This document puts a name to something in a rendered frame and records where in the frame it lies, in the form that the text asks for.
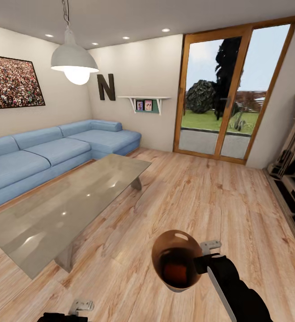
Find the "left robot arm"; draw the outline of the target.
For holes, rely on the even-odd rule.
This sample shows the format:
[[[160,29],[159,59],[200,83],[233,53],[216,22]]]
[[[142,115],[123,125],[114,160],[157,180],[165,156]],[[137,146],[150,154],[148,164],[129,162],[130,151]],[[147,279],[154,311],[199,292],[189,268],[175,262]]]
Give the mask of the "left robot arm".
[[[79,317],[78,311],[93,311],[94,302],[91,300],[81,300],[75,299],[72,303],[72,306],[68,312],[68,315],[47,312],[44,313],[38,322],[88,322],[87,317]]]

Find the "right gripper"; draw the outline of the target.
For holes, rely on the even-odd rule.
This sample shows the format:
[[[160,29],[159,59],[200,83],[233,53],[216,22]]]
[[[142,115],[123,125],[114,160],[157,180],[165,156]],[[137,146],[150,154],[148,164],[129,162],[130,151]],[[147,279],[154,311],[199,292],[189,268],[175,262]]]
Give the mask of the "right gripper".
[[[203,274],[203,273],[207,273],[207,269],[206,269],[206,261],[208,259],[209,256],[214,256],[214,255],[218,255],[217,253],[215,254],[208,254],[208,255],[204,255],[204,256],[200,256],[200,257],[196,257],[193,258],[194,260],[194,264],[195,264],[195,268],[198,274]]]

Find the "can of soda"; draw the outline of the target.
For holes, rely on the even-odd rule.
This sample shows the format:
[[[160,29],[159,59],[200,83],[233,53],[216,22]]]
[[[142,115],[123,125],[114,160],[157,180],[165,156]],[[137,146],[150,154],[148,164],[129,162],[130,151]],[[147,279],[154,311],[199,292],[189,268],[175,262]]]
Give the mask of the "can of soda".
[[[168,263],[165,265],[162,273],[166,281],[172,281],[173,283],[188,284],[191,280],[189,268],[183,265]]]

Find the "trash can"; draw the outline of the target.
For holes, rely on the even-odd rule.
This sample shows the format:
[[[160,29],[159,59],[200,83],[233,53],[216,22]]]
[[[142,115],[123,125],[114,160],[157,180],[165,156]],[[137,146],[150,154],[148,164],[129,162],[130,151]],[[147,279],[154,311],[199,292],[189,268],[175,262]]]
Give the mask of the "trash can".
[[[188,237],[185,240],[175,236],[180,233]],[[202,256],[201,250],[197,241],[188,233],[180,230],[169,230],[162,233],[154,242],[152,249],[152,262],[156,274],[165,283],[165,285],[173,292],[183,292],[194,286],[202,277],[198,274],[195,268],[193,258]],[[188,284],[178,284],[172,281],[166,281],[163,276],[163,269],[166,264],[183,265],[190,270],[191,280]]]

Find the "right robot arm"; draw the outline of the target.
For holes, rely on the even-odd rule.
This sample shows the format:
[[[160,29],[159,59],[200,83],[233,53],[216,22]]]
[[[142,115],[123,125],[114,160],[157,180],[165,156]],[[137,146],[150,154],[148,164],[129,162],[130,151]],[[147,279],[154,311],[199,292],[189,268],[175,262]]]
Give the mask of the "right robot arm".
[[[210,252],[221,246],[219,240],[200,243],[202,256],[193,258],[197,273],[208,272],[232,322],[273,322],[265,302],[239,279],[233,262],[224,254]]]

